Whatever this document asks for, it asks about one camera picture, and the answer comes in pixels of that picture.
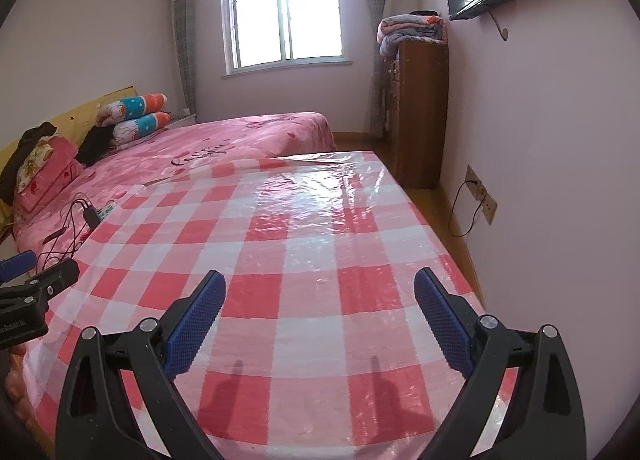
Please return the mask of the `person's left hand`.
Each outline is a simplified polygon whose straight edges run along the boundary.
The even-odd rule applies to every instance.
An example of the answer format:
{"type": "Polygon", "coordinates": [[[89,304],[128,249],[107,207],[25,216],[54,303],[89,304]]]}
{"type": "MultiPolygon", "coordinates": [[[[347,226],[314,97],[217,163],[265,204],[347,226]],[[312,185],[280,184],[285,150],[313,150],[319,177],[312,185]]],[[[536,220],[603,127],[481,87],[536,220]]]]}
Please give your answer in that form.
{"type": "Polygon", "coordinates": [[[28,391],[23,373],[23,362],[27,352],[25,344],[16,345],[8,349],[9,372],[3,387],[11,400],[14,414],[25,424],[34,417],[34,409],[28,397],[28,391]]]}

